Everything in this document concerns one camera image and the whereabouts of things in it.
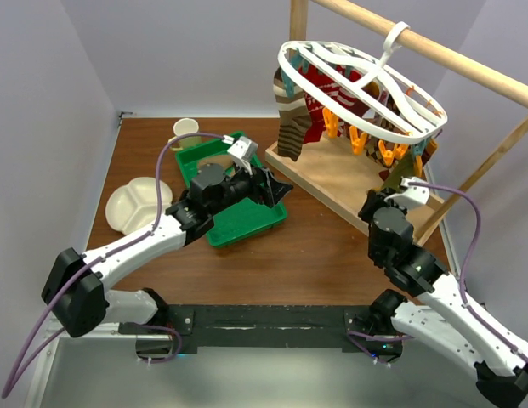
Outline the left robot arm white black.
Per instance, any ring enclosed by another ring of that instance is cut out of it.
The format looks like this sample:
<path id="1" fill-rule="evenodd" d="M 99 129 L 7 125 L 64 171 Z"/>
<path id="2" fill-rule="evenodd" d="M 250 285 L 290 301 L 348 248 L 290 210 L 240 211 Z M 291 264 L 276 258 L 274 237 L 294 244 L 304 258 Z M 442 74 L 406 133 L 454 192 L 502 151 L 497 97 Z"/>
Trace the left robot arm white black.
<path id="1" fill-rule="evenodd" d="M 125 292 L 115 284 L 152 259 L 203 237 L 222 211 L 245 199 L 272 208 L 292 188 L 266 167 L 237 169 L 229 176 L 218 164 L 206 165 L 158 221 L 83 254 L 73 248 L 61 252 L 42 299 L 71 337 L 82 337 L 104 323 L 161 332 L 169 319 L 167 303 L 152 289 Z"/>

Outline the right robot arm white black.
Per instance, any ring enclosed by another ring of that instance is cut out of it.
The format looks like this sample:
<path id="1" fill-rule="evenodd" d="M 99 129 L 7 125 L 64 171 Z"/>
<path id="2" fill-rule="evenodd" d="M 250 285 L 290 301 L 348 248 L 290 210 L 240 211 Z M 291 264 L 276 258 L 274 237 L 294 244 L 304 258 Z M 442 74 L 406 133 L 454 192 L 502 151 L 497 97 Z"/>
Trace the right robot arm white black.
<path id="1" fill-rule="evenodd" d="M 368 225 L 368 257 L 396 287 L 372 304 L 379 333 L 412 337 L 461 366 L 496 407 L 528 396 L 528 342 L 476 303 L 431 252 L 413 240 L 409 193 L 371 190 L 358 213 Z"/>

